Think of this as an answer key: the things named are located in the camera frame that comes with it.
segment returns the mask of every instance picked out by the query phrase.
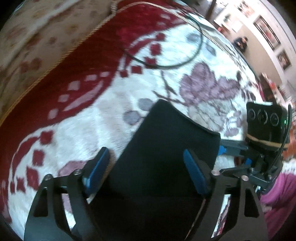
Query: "wire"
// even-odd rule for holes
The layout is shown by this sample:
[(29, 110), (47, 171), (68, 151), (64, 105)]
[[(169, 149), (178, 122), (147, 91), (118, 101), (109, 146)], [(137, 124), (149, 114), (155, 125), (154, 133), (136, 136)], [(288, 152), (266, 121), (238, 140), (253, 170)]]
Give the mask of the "wire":
[(129, 56), (131, 59), (133, 59), (133, 60), (135, 60), (135, 61), (137, 61), (137, 62), (139, 62), (139, 63), (141, 63), (141, 64), (144, 64), (144, 65), (146, 65), (146, 66), (149, 66), (149, 67), (151, 67), (151, 68), (153, 68), (153, 69), (175, 69), (175, 68), (179, 68), (179, 67), (181, 67), (181, 66), (183, 66), (183, 65), (185, 65), (185, 64), (187, 64), (187, 63), (189, 63), (189, 62), (191, 62), (191, 61), (194, 60), (195, 57), (198, 56), (199, 53), (200, 53), (200, 50), (201, 50), (201, 48), (202, 48), (202, 44), (203, 44), (203, 36), (204, 36), (204, 35), (203, 35), (203, 32), (202, 32), (202, 28), (201, 28), (201, 26), (200, 26), (200, 24), (199, 24), (198, 21), (196, 21), (196, 20), (195, 20), (194, 18), (192, 18), (190, 15), (186, 15), (185, 17), (188, 18), (188, 19), (190, 19), (192, 22), (194, 22), (194, 23), (198, 26), (199, 31), (200, 31), (200, 33), (201, 33), (201, 35), (200, 35), (200, 42), (199, 42), (199, 45), (198, 45), (197, 50), (195, 51), (194, 55), (193, 55), (192, 57), (190, 57), (189, 59), (187, 59), (186, 61), (184, 61), (184, 62), (182, 62), (182, 63), (179, 63), (179, 64), (172, 64), (172, 65), (150, 64), (150, 63), (147, 63), (147, 62), (145, 62), (145, 61), (143, 61), (143, 60), (140, 60), (140, 59), (136, 58), (135, 56), (133, 56), (132, 54), (130, 54), (130, 53), (128, 52), (129, 49), (124, 49), (125, 54), (126, 54), (127, 56)]
[(287, 142), (287, 140), (288, 140), (288, 138), (289, 138), (289, 133), (290, 133), (290, 128), (291, 128), (291, 123), (292, 123), (292, 107), (291, 107), (291, 105), (289, 104), (289, 106), (288, 106), (288, 126), (287, 126), (287, 129), (286, 129), (286, 131), (285, 131), (285, 135), (284, 135), (284, 136), (285, 136), (285, 140), (284, 140), (284, 142), (281, 144), (281, 147), (280, 147), (280, 149), (279, 149), (279, 152), (277, 153), (277, 155), (276, 155), (276, 157), (275, 157), (275, 159), (274, 159), (272, 165), (269, 167), (267, 173), (270, 172), (271, 168), (272, 168), (272, 167), (275, 165), (275, 163), (278, 161), (278, 159), (279, 159), (279, 157), (280, 157), (280, 155), (281, 155), (281, 153), (282, 153), (282, 151), (283, 151), (283, 149), (284, 149), (284, 146), (285, 146), (285, 144), (286, 144), (286, 142)]

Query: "black fabric object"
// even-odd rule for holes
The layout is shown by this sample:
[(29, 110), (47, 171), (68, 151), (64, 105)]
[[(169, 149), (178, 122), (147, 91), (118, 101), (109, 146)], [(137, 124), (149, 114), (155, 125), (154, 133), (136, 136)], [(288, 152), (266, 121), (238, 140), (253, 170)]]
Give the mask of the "black fabric object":
[(270, 241), (292, 241), (295, 240), (296, 230), (296, 206), (292, 209), (290, 215), (281, 226), (279, 231)]
[(0, 240), (22, 241), (22, 239), (12, 230), (11, 226), (5, 221), (0, 214)]
[(183, 152), (192, 149), (212, 169), (219, 144), (219, 133), (159, 100), (90, 203), (104, 239), (184, 240), (203, 198), (190, 179)]

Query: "bolt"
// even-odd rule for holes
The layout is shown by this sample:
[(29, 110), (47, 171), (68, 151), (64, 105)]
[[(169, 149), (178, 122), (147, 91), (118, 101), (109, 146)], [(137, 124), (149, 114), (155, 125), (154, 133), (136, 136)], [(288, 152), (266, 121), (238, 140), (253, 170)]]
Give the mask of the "bolt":
[(211, 173), (212, 173), (214, 176), (219, 176), (219, 175), (220, 175), (220, 172), (217, 171), (217, 170), (211, 170)]
[(82, 173), (81, 169), (76, 169), (74, 175), (80, 175)]
[(242, 175), (242, 180), (243, 180), (243, 181), (248, 181), (249, 178), (248, 178), (246, 175)]
[(47, 175), (45, 175), (44, 180), (50, 180), (52, 178), (53, 178), (53, 176), (51, 174), (47, 174)]

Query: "red and white rug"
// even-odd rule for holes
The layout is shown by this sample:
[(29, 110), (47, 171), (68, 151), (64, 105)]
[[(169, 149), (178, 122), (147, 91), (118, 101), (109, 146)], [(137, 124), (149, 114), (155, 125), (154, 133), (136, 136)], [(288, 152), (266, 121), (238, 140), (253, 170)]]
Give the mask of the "red and white rug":
[[(231, 43), (197, 16), (207, 37), (188, 64), (159, 70), (127, 57), (123, 48), (150, 64), (177, 64), (192, 56), (201, 39), (174, 14), (180, 12), (147, 3), (121, 8), (130, 2), (122, 1), (0, 126), (0, 211), (21, 237), (43, 177), (81, 168), (103, 146), (114, 153), (112, 166), (159, 98), (231, 139), (244, 139), (246, 102), (262, 101), (254, 74)], [(220, 156), (215, 168), (232, 166), (233, 157)]]

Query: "framed picture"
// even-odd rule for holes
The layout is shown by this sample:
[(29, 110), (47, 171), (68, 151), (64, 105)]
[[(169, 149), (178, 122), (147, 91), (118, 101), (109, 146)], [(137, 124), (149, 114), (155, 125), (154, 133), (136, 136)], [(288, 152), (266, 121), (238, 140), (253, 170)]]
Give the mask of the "framed picture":
[(237, 6), (237, 9), (241, 11), (247, 18), (255, 12), (248, 4), (246, 4), (245, 1), (242, 1)]
[(277, 56), (279, 63), (281, 65), (281, 67), (283, 68), (283, 70), (285, 70), (286, 68), (288, 68), (289, 66), (291, 66), (291, 62), (287, 56), (287, 53), (285, 50), (283, 50), (278, 56)]
[(272, 50), (275, 50), (276, 47), (278, 47), (281, 42), (275, 35), (275, 33), (272, 31), (268, 23), (264, 20), (263, 17), (259, 17), (255, 22), (254, 25), (260, 33), (263, 35), (263, 37), (266, 39)]

